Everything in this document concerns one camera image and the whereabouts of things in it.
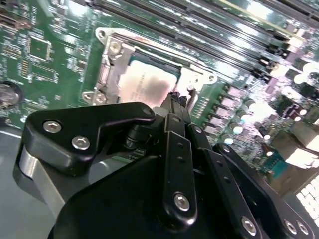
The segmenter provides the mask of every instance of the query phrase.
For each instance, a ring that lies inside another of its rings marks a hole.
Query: mounting hole
[[[180,119],[177,118],[176,116],[173,116],[173,120],[176,121],[176,122],[178,122],[178,123],[180,122]]]
[[[99,31],[98,35],[100,38],[105,38],[106,36],[105,31]]]
[[[222,162],[220,162],[220,161],[217,161],[217,164],[218,164],[218,166],[220,166],[220,167],[223,167],[223,166],[224,166],[224,164],[223,164]]]
[[[177,159],[179,160],[180,163],[186,163],[185,159],[183,159],[183,157],[177,157]]]
[[[226,182],[226,183],[228,183],[228,184],[230,184],[230,183],[231,183],[230,179],[229,179],[229,178],[227,178],[227,177],[224,177],[224,180],[225,180],[225,182]]]

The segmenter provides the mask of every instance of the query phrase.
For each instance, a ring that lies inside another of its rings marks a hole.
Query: electronic component
[[[82,93],[91,105],[140,101],[155,107],[172,90],[190,98],[190,87],[199,92],[217,81],[204,62],[149,38],[121,28],[95,33],[105,50],[94,90]]]
[[[261,149],[263,150],[264,154],[265,154],[267,157],[273,156],[273,154],[274,154],[272,148],[269,147],[269,146],[268,146],[267,144],[265,144],[265,143],[262,143],[262,144],[261,144]]]
[[[250,115],[245,111],[238,111],[236,116],[239,118],[239,121],[242,123],[249,122]]]
[[[0,8],[0,24],[12,29],[31,28],[30,22],[12,12],[8,12],[4,8]]]
[[[307,74],[301,74],[300,72],[292,70],[292,69],[287,71],[285,76],[288,79],[292,80],[295,84],[301,84],[303,82],[306,82],[307,79],[308,79],[308,75]]]
[[[233,132],[233,134],[241,134],[243,132],[243,127],[240,126],[238,123],[236,122],[232,122],[229,124],[229,128],[231,129],[231,131]]]
[[[227,92],[227,94],[238,98],[244,97],[246,95],[245,91],[230,85],[226,86],[225,91]]]
[[[253,99],[247,99],[245,101],[245,106],[249,109],[249,111],[255,111],[257,108],[257,104]]]
[[[30,56],[41,60],[49,60],[51,52],[51,43],[39,38],[30,37],[28,41],[28,53]]]
[[[264,127],[259,127],[258,132],[264,140],[270,139],[270,135],[268,134],[267,130]]]
[[[216,127],[219,127],[219,126],[224,124],[224,121],[221,117],[219,117],[217,115],[212,115],[210,120],[209,120],[209,123],[213,124]]]
[[[216,134],[218,132],[218,129],[215,126],[213,126],[212,124],[208,124],[204,128],[204,131],[205,131],[206,135],[210,136],[210,135]]]
[[[228,145],[232,145],[234,143],[234,140],[232,139],[232,137],[229,134],[222,135],[221,140],[223,143],[228,144]]]
[[[270,79],[271,79],[271,76],[265,72],[265,71],[262,71],[260,69],[254,69],[252,72],[251,72],[252,76],[254,76],[257,80],[260,80],[260,81],[264,81],[264,82],[269,82]]]
[[[0,84],[0,107],[10,108],[21,103],[23,92],[21,88],[12,82],[5,81]]]
[[[289,63],[293,63],[296,59],[304,55],[304,52],[299,49],[291,49],[290,45],[284,44],[283,46],[276,46],[270,44],[267,51],[275,56],[280,56]]]
[[[311,86],[307,83],[303,83],[300,88],[299,93],[308,99],[311,100],[318,100],[319,99],[319,90],[316,89],[314,86]]]
[[[303,59],[297,59],[294,62],[293,66],[296,69],[303,71],[305,74],[310,74],[311,72],[314,72],[317,70],[315,63],[308,62],[308,61],[305,61]]]
[[[291,132],[303,144],[304,147],[319,152],[318,126],[308,126],[303,122],[298,122],[291,128]]]
[[[220,105],[215,105],[213,107],[215,114],[222,116],[222,117],[228,117],[232,114],[232,111],[228,110],[227,108],[220,106]]]
[[[259,59],[259,62],[265,67],[265,71],[272,77],[281,77],[289,70],[287,66],[284,66],[264,56]]]
[[[225,107],[230,107],[230,108],[236,107],[240,104],[240,102],[238,102],[230,97],[227,97],[227,96],[220,96],[219,102],[221,105],[223,105]]]
[[[301,120],[301,116],[307,113],[307,110],[296,102],[293,102],[291,99],[283,97],[283,100],[279,103],[276,112],[283,119],[292,119],[298,122]]]
[[[272,142],[273,147],[286,163],[300,168],[312,168],[319,166],[318,157],[305,151],[288,133],[281,131]]]

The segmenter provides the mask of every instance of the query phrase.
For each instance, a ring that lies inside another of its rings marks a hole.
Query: silver screw
[[[197,133],[201,133],[200,127],[195,126],[195,130],[196,130]]]
[[[190,208],[189,200],[181,193],[175,195],[174,202],[181,211],[187,212]]]
[[[301,222],[297,221],[297,225],[298,225],[298,227],[300,228],[300,230],[301,230],[304,234],[306,234],[306,235],[309,234],[308,229],[305,227],[304,224],[302,224]]]
[[[90,147],[90,141],[83,136],[77,136],[72,139],[72,145],[79,150],[87,150]]]
[[[47,121],[43,124],[43,129],[49,133],[59,133],[62,126],[56,121]]]
[[[241,224],[250,235],[255,236],[257,234],[255,225],[247,217],[241,218]]]
[[[289,221],[287,221],[287,220],[284,220],[284,222],[285,222],[285,225],[286,225],[286,227],[288,228],[288,230],[289,230],[292,234],[296,235],[296,234],[297,234],[297,230],[296,230],[295,226],[294,226],[291,222],[289,222]]]
[[[227,153],[230,152],[230,151],[229,151],[229,148],[228,148],[226,145],[222,145],[221,147],[223,148],[223,150],[224,150],[225,152],[227,152]]]
[[[121,52],[121,48],[122,48],[121,45],[116,41],[112,41],[110,43],[109,49],[114,55],[119,54]]]

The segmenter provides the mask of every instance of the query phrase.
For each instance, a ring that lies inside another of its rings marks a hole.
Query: surface mount component
[[[9,81],[0,83],[0,108],[10,108],[22,100],[23,92],[17,84]]]
[[[307,113],[307,110],[293,100],[287,97],[283,97],[282,101],[279,103],[276,109],[276,112],[283,119],[292,119],[298,122],[302,119],[302,116]]]
[[[273,140],[272,146],[277,150],[286,163],[300,168],[317,168],[318,156],[315,152],[307,151],[290,134],[281,131]]]
[[[194,99],[217,76],[193,56],[178,52],[120,28],[97,28],[96,37],[105,45],[100,74],[94,91],[82,96],[92,105],[140,101],[159,106],[172,90]]]

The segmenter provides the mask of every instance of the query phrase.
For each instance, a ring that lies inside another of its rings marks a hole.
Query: capacitor
[[[236,116],[242,123],[248,122],[250,119],[250,115],[245,111],[239,111]]]
[[[292,69],[287,71],[285,76],[288,79],[292,80],[295,84],[301,84],[303,82],[306,82],[308,79],[308,74],[301,74],[300,72],[292,70]]]
[[[293,66],[300,70],[303,71],[305,74],[310,74],[311,72],[317,71],[317,66],[315,63],[307,62],[302,59],[297,59]]]
[[[224,134],[221,137],[221,140],[228,145],[232,145],[234,143],[234,140],[232,139],[232,137],[229,134]]]
[[[23,92],[21,88],[9,81],[0,84],[0,107],[8,108],[21,103]]]
[[[273,150],[271,149],[271,147],[269,147],[267,144],[265,143],[262,143],[261,144],[261,149],[263,150],[263,152],[265,153],[265,155],[267,157],[270,157],[270,156],[273,156],[274,152]]]
[[[259,127],[258,132],[264,140],[270,139],[270,135],[268,134],[267,130],[264,127]]]
[[[238,123],[235,123],[235,122],[231,123],[229,127],[234,134],[241,134],[244,130],[242,126],[240,126]]]
[[[255,111],[257,108],[257,104],[253,99],[246,100],[245,105],[250,111]]]

